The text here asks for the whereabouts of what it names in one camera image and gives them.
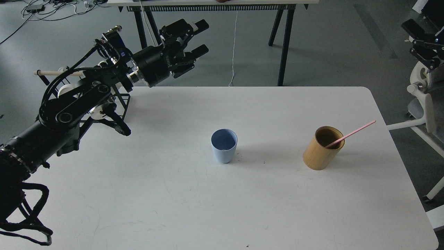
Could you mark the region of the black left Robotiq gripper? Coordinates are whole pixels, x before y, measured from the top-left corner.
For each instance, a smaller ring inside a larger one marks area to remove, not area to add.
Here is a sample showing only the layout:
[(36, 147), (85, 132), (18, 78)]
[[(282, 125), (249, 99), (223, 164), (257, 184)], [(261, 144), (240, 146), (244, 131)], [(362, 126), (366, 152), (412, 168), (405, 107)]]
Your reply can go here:
[(195, 35), (207, 30), (209, 24), (204, 20), (188, 23), (180, 19), (160, 29), (162, 46), (149, 46), (131, 56), (135, 72), (148, 87), (154, 87), (166, 78), (179, 78), (195, 67), (198, 58), (209, 52), (206, 45), (184, 52), (183, 57), (173, 57), (171, 48), (187, 47)]

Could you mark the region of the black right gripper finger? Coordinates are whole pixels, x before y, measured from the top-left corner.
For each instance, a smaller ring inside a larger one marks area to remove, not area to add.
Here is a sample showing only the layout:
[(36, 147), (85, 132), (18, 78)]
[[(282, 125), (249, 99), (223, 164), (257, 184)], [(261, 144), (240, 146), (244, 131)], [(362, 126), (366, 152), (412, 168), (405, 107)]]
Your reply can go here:
[(444, 60), (443, 28), (436, 34), (429, 34), (413, 19), (401, 27), (413, 39), (410, 53), (426, 68), (435, 70)]

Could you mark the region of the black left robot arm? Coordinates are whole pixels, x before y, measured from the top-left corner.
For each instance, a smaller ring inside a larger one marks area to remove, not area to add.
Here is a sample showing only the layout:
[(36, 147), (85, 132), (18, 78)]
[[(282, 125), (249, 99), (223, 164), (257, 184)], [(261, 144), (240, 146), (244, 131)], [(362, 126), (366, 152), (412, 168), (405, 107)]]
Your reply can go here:
[(49, 197), (43, 184), (27, 183), (48, 159), (77, 151), (94, 121), (129, 136), (131, 131), (116, 113), (113, 98), (118, 85), (130, 92), (134, 85), (154, 87), (195, 67), (209, 49), (201, 45), (185, 52), (188, 42), (208, 29), (204, 20), (180, 19), (160, 29), (161, 44), (132, 53), (122, 41), (121, 26), (103, 33), (94, 47), (62, 72), (43, 95), (35, 123), (1, 144), (1, 234), (33, 243), (51, 245), (52, 230), (38, 219)]

